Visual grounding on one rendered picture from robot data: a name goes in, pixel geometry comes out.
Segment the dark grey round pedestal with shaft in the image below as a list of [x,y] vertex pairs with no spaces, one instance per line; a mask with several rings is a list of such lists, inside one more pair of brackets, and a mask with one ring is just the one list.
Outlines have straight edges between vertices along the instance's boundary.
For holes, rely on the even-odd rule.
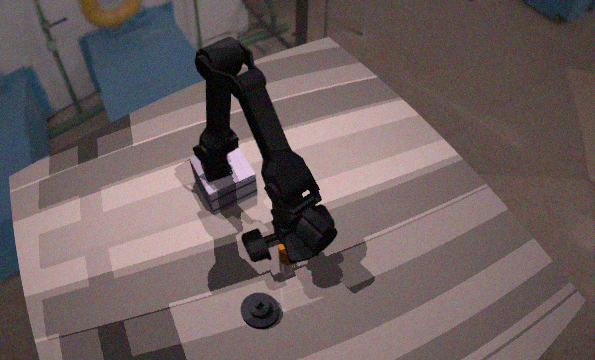
[[279,319],[279,307],[274,298],[262,292],[248,295],[241,304],[244,321],[253,328],[267,329]]

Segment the orange tapered knob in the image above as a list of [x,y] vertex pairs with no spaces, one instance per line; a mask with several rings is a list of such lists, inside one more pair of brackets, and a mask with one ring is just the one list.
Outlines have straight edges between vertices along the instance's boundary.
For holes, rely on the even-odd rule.
[[280,263],[285,265],[291,265],[291,263],[288,261],[285,247],[282,244],[278,244],[278,256]]

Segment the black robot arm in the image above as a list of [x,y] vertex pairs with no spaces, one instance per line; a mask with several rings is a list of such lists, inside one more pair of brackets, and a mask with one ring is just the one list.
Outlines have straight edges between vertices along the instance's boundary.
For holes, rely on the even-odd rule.
[[[192,148],[208,182],[232,175],[227,155],[239,148],[230,128],[231,94],[238,98],[262,156],[264,190],[272,201],[275,222],[291,227],[279,240],[291,264],[310,260],[337,235],[316,210],[322,201],[319,187],[303,158],[292,151],[265,88],[265,75],[256,67],[252,51],[226,37],[196,52],[197,72],[206,80],[206,127]],[[248,71],[239,74],[243,62]],[[237,74],[239,74],[237,76]],[[231,173],[230,173],[231,172]],[[309,190],[305,197],[302,193]]]

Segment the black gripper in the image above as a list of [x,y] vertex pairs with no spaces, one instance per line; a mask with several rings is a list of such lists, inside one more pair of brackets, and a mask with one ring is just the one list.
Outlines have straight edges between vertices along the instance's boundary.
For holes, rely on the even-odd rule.
[[[334,220],[331,217],[330,213],[328,212],[327,208],[324,205],[317,205],[315,206],[315,210],[328,222],[330,222],[334,227]],[[282,235],[292,232],[291,227],[284,227],[277,224],[273,218],[271,224],[274,227],[274,233],[269,234],[265,237],[262,236],[260,230],[254,229],[247,233],[242,234],[241,239],[245,245],[245,248],[253,262],[259,260],[268,259],[269,261],[272,260],[272,256],[270,254],[269,248],[276,246],[280,243],[279,240],[279,233],[281,232]],[[271,243],[271,244],[270,244]]]

